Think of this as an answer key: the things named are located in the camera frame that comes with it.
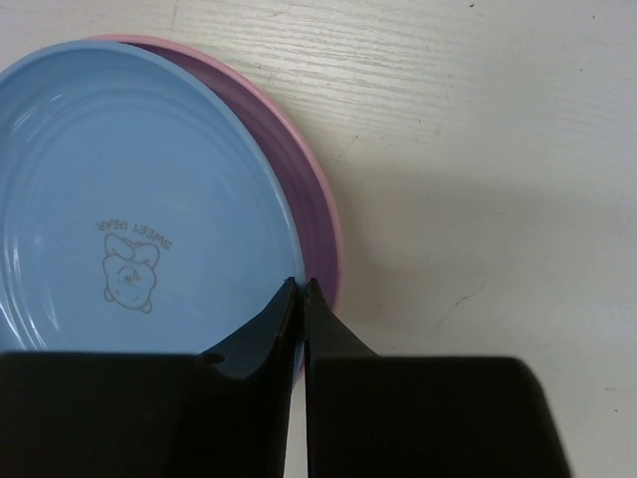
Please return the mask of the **blue plate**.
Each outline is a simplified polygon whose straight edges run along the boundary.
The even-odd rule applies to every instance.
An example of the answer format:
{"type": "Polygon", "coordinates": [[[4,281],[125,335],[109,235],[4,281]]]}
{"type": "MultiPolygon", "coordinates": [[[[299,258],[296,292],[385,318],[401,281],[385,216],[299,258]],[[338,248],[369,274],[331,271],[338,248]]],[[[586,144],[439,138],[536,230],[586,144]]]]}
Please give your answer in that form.
{"type": "Polygon", "coordinates": [[[3,71],[3,352],[198,354],[305,277],[272,167],[192,75],[100,41],[3,71]]]}

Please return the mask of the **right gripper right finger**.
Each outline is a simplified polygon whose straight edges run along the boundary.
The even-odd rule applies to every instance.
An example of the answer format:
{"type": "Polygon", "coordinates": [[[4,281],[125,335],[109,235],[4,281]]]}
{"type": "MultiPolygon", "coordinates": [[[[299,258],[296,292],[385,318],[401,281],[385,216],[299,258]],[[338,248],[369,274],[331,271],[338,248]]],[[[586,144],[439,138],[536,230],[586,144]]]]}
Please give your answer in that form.
{"type": "Polygon", "coordinates": [[[567,477],[543,389],[510,357],[376,354],[330,309],[304,303],[313,477],[567,477]]]}

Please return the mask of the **pink plate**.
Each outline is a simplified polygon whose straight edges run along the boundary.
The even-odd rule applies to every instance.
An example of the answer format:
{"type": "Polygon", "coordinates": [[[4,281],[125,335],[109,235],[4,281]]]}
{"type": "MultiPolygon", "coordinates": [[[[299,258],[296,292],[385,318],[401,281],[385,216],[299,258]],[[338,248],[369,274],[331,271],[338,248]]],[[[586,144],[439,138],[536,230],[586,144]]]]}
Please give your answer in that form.
{"type": "Polygon", "coordinates": [[[173,62],[214,92],[265,154],[288,200],[303,251],[306,276],[319,281],[335,310],[342,291],[342,229],[333,193],[309,143],[264,91],[223,62],[166,39],[131,34],[96,41],[131,45],[173,62]]]}

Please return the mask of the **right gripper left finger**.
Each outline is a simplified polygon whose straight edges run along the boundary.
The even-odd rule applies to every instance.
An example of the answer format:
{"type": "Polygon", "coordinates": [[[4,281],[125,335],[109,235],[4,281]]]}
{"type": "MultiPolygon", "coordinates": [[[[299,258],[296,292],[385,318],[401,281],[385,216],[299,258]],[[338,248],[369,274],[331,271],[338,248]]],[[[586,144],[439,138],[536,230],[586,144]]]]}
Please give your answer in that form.
{"type": "Polygon", "coordinates": [[[197,355],[5,353],[5,477],[280,477],[298,288],[197,355]]]}

